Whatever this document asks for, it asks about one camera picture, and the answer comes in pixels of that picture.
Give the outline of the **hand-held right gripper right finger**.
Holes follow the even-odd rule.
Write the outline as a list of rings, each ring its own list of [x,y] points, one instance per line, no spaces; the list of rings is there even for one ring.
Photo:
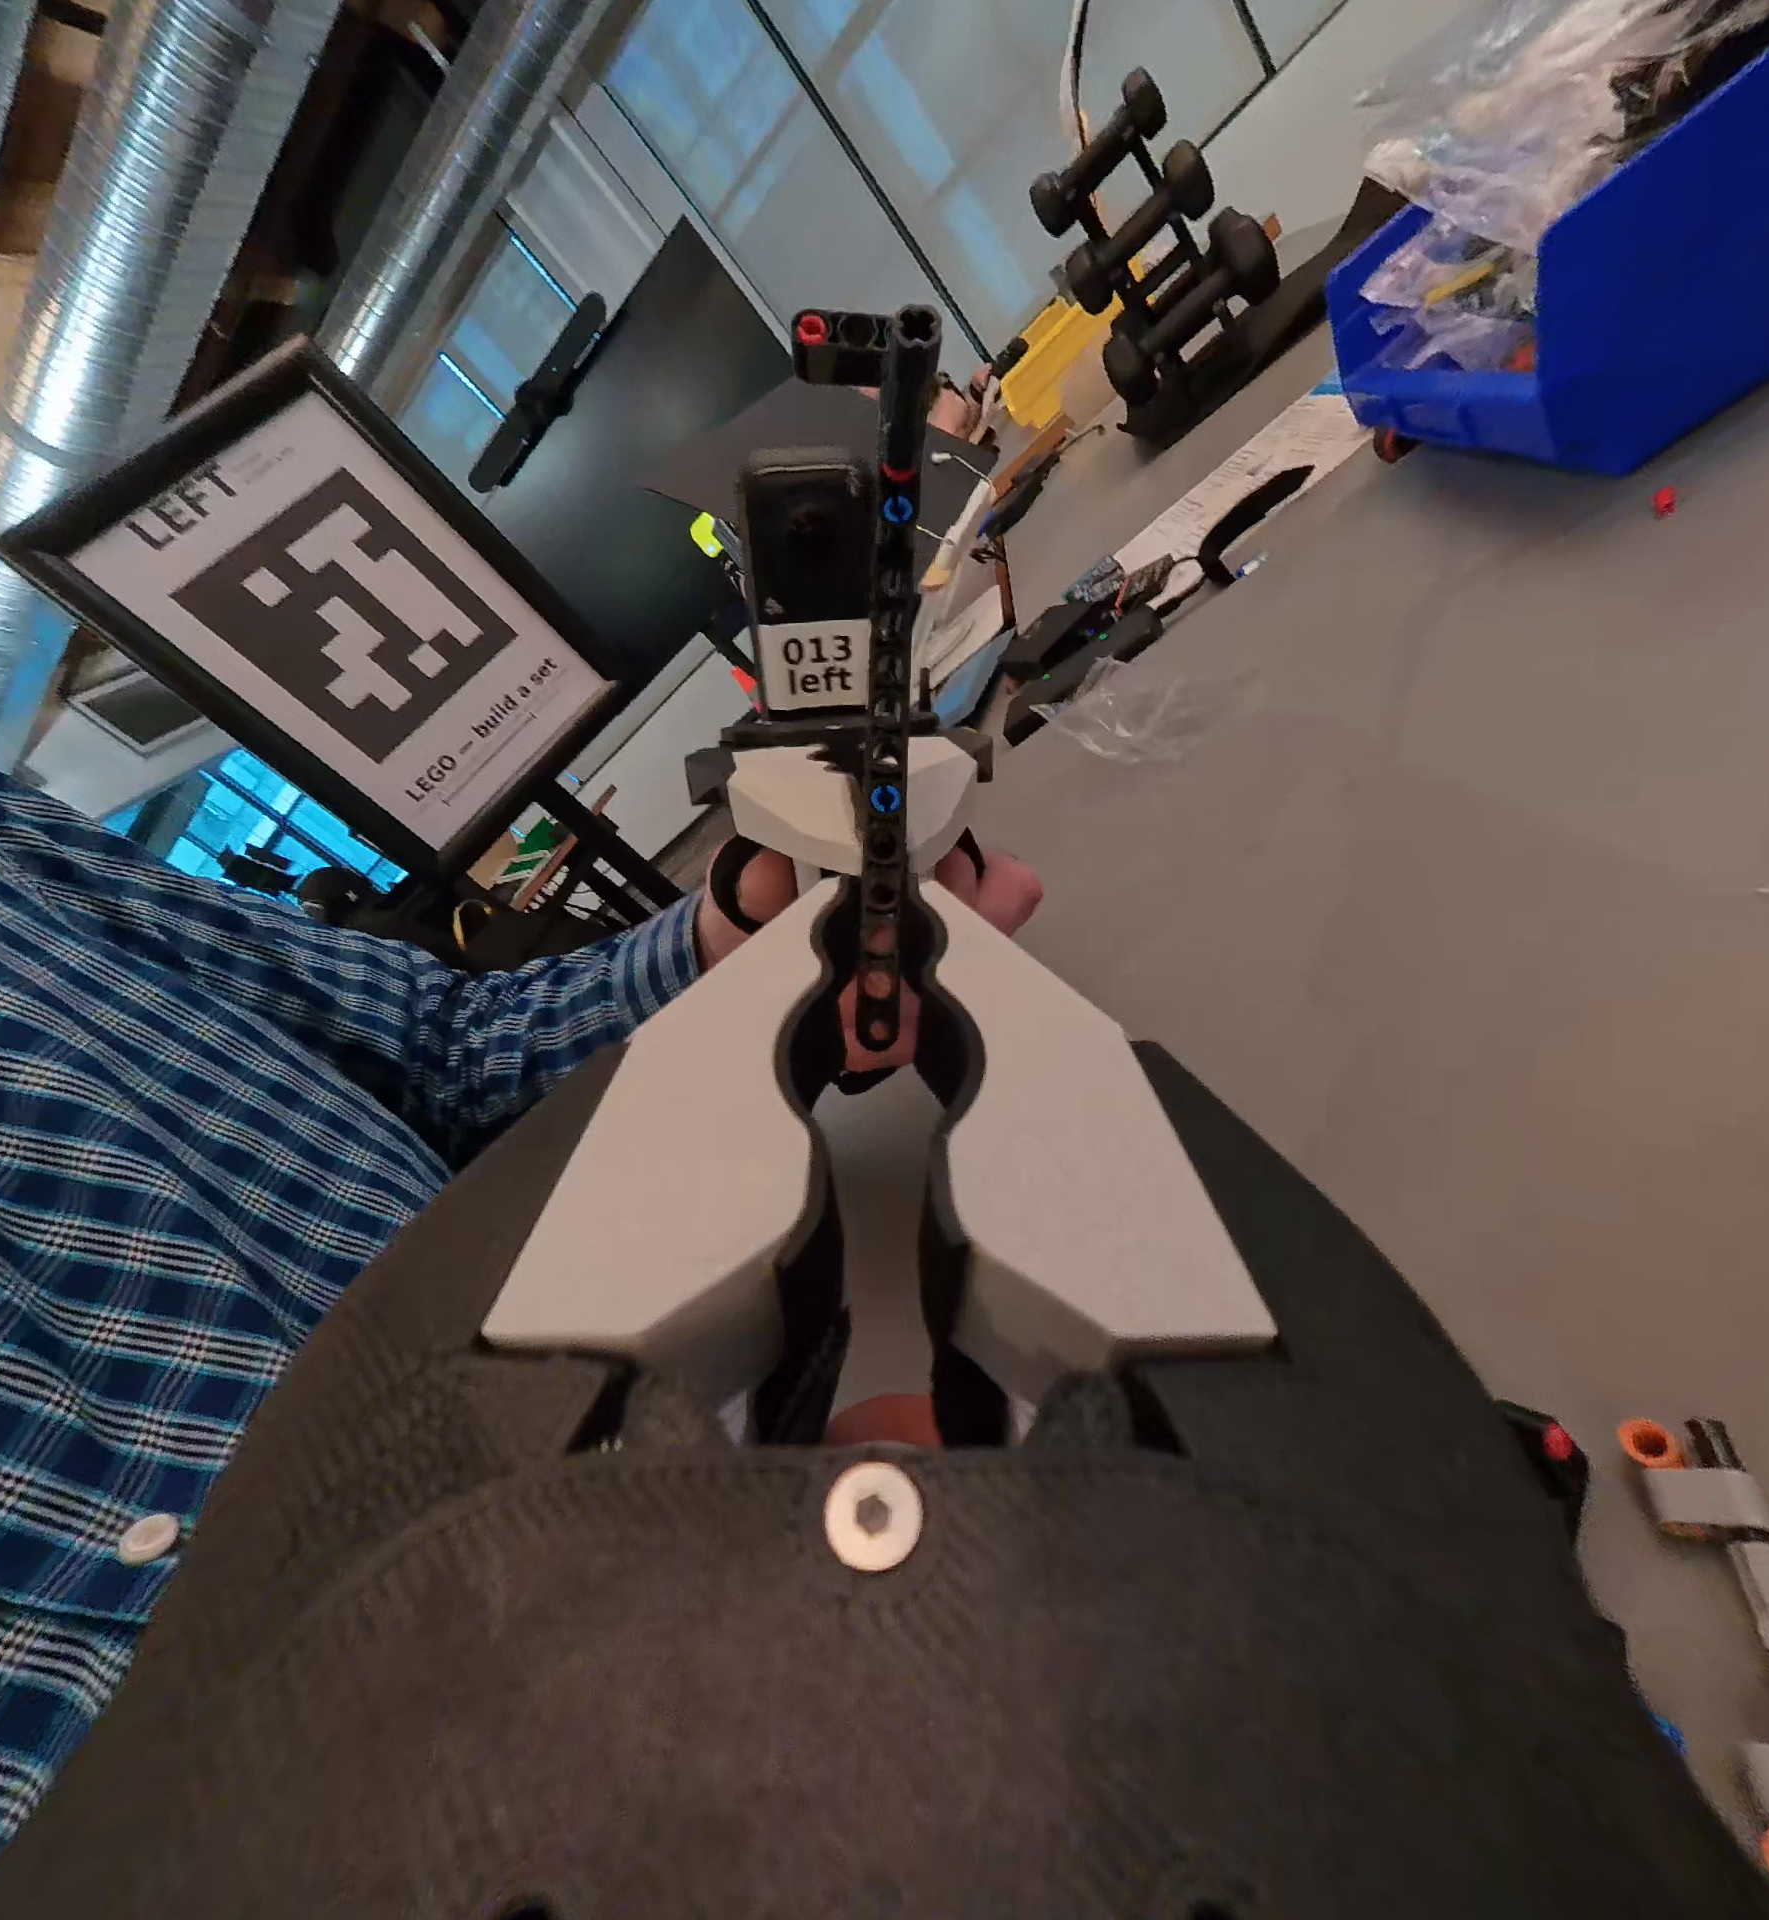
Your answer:
[[[937,1099],[919,1308],[943,1442],[1070,1373],[1265,1356],[1279,1327],[1126,1027],[943,890],[922,897]]]

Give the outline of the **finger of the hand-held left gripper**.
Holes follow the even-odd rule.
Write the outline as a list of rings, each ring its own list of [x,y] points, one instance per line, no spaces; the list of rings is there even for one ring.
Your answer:
[[[817,873],[860,873],[853,776],[820,745],[736,749],[727,776],[730,826],[751,848]]]
[[[912,749],[902,786],[908,872],[929,878],[971,829],[979,760],[968,749]]]

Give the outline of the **black lego beam assembly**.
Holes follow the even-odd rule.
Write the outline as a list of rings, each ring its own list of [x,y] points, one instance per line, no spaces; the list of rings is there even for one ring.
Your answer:
[[[902,909],[912,899],[912,731],[919,627],[919,509],[929,401],[940,373],[940,318],[902,304],[865,318],[870,348],[810,343],[797,318],[801,377],[858,387],[875,377],[875,456],[870,520],[870,671],[860,726],[825,733],[817,760],[848,776],[858,838],[853,1036],[865,1051],[898,1038]]]

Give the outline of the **person's left forearm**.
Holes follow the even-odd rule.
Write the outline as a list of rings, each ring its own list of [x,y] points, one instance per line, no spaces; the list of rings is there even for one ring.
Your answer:
[[[632,1038],[708,964],[712,899],[518,972],[457,972],[403,942],[296,928],[238,968],[250,1016],[464,1169],[600,1048]]]

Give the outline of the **clear bags of lego parts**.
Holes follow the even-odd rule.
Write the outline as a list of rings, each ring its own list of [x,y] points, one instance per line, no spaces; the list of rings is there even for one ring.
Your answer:
[[[1480,3],[1359,101],[1427,211],[1363,284],[1368,366],[1525,373],[1541,235],[1769,48],[1769,3]]]

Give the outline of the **person's left hand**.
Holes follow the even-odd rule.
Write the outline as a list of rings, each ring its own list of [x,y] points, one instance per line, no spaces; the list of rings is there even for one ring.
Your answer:
[[[1042,878],[1007,851],[983,851],[971,834],[934,865],[929,883],[948,890],[957,899],[974,909],[993,929],[1017,934],[1042,903]],[[777,851],[751,848],[751,839],[735,838],[702,873],[700,913],[695,913],[695,952],[700,968],[717,968],[730,952],[736,952],[760,928],[775,923],[801,892],[794,864]],[[874,1051],[865,1042],[865,1027],[853,1006],[853,982],[839,982],[839,1020],[848,1069],[843,1082],[874,1086],[894,1069],[914,1067],[919,1053],[919,997],[914,992],[898,994],[898,1027],[894,1042]]]

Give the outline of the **black electronic box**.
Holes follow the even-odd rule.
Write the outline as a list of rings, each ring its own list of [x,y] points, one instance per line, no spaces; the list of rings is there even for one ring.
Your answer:
[[[1102,662],[1141,658],[1161,636],[1154,608],[1056,602],[1042,609],[1002,657],[996,676],[1031,706],[1070,702]]]

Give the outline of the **yellow storage bin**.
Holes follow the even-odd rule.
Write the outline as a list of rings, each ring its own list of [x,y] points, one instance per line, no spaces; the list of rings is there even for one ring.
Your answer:
[[[1023,326],[1023,354],[996,377],[1002,412],[1018,430],[1042,430],[1056,416],[1086,424],[1109,403],[1102,348],[1122,321],[1122,303],[1099,318],[1078,303],[1048,298],[1031,326]]]

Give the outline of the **black fan blade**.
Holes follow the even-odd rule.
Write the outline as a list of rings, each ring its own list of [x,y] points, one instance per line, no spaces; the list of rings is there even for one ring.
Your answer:
[[[572,412],[575,387],[600,348],[609,304],[588,296],[536,368],[513,393],[513,407],[490,446],[477,451],[465,485],[471,494],[495,494],[513,485],[549,426]]]

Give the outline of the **black dumbbell rack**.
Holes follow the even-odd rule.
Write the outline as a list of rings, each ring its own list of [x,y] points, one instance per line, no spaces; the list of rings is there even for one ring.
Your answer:
[[[1146,403],[1126,403],[1122,430],[1144,446],[1171,450],[1226,401],[1244,393],[1258,373],[1326,326],[1326,279],[1359,244],[1344,228],[1282,235],[1279,288],[1265,303],[1230,313],[1230,326],[1208,326],[1195,348],[1159,377]]]

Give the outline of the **framed marker sign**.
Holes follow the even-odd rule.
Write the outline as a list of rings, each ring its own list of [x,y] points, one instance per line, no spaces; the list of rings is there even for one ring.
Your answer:
[[[0,533],[0,564],[410,878],[464,883],[541,804],[600,899],[678,899],[564,790],[622,706],[609,647],[312,339]]]

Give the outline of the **white paper sheet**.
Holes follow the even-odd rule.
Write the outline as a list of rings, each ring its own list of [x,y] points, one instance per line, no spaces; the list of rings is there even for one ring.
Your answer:
[[[1304,466],[1303,490],[1327,480],[1356,451],[1368,451],[1375,435],[1351,416],[1341,382],[1327,373],[1303,401],[1285,403],[1279,420],[1262,426],[1224,465],[1215,465],[1195,485],[1189,485],[1165,513],[1135,533],[1114,560],[1122,573],[1144,564],[1194,560],[1204,538],[1240,509],[1262,485]]]

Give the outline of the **person's plaid shirt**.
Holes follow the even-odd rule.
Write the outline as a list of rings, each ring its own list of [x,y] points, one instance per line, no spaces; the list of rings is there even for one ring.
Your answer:
[[[0,1853],[287,1365],[457,1173],[250,1016],[282,914],[0,776]]]

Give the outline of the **blue storage bin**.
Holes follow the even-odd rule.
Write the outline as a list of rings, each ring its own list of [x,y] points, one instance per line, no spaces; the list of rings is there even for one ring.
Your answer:
[[[1397,442],[1635,472],[1769,382],[1769,48],[1541,235],[1530,368],[1368,366],[1359,290],[1421,228],[1405,201],[1326,279],[1351,416]]]

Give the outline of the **silver ventilation duct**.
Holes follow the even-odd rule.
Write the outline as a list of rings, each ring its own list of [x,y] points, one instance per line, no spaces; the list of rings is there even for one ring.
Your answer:
[[[0,536],[170,412],[338,3],[112,3],[0,387]],[[0,772],[66,627],[0,560]]]
[[[386,183],[317,348],[383,416],[435,357],[494,249],[494,220],[549,119],[593,81],[637,3],[481,3]]]

